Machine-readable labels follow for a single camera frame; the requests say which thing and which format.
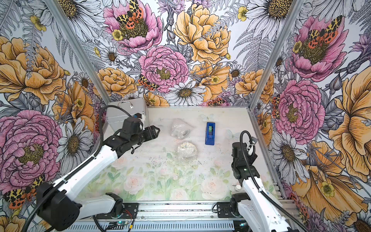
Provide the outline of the blue tape dispenser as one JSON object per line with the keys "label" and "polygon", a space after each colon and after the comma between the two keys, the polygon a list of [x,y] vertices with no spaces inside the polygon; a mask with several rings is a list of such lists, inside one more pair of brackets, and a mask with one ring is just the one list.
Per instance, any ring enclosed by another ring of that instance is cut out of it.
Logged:
{"label": "blue tape dispenser", "polygon": [[207,122],[205,133],[205,144],[214,146],[215,144],[215,123]]}

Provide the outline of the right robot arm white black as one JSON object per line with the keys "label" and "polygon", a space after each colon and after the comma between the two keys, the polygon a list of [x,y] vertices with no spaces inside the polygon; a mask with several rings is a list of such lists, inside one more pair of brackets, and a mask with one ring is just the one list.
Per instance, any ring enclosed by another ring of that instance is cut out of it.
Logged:
{"label": "right robot arm white black", "polygon": [[232,195],[231,212],[242,217],[253,232],[306,232],[306,227],[271,198],[253,166],[256,140],[244,130],[232,144],[232,170],[241,190]]}

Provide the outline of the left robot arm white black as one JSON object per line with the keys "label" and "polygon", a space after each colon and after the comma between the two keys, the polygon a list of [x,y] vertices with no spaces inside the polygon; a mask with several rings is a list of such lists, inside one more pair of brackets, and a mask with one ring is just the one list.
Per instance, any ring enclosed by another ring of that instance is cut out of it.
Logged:
{"label": "left robot arm white black", "polygon": [[111,163],[126,152],[134,153],[143,143],[158,138],[160,128],[153,125],[145,127],[145,115],[131,115],[114,105],[112,108],[122,111],[127,118],[121,129],[105,139],[102,115],[108,108],[110,105],[104,106],[99,112],[100,141],[97,150],[65,176],[52,184],[43,183],[37,189],[37,205],[26,219],[23,232],[28,230],[35,216],[45,220],[52,229],[63,231],[82,218],[95,218],[98,214],[107,214],[114,218],[122,215],[123,200],[114,193],[108,192],[85,202],[77,202],[75,199]]}

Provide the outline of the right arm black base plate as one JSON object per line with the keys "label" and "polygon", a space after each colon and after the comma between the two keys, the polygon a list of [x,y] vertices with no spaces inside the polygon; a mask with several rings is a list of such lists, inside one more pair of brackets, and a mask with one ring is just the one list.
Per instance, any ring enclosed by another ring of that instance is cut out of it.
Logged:
{"label": "right arm black base plate", "polygon": [[238,212],[237,204],[234,202],[217,202],[216,213],[218,218],[240,218],[241,215]]}

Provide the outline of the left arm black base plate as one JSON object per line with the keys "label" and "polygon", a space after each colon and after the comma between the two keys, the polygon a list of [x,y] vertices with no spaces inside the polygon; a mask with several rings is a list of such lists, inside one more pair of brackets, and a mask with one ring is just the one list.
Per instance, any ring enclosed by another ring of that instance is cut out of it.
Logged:
{"label": "left arm black base plate", "polygon": [[97,219],[136,219],[139,211],[139,203],[123,203],[117,210],[113,212],[98,214]]}

